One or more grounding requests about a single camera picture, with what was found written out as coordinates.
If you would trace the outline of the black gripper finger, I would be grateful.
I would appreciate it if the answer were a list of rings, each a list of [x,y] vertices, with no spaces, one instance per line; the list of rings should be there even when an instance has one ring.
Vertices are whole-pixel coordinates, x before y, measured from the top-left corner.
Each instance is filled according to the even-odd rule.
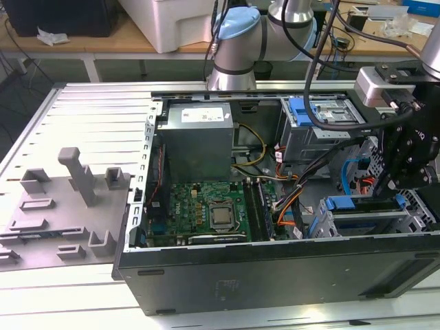
[[[393,178],[396,189],[418,189],[439,183],[439,176],[432,166],[404,169]]]
[[[382,172],[377,178],[373,196],[388,197],[392,190],[403,187],[408,174],[408,154],[413,144],[402,125],[381,130],[378,151],[382,156]]]

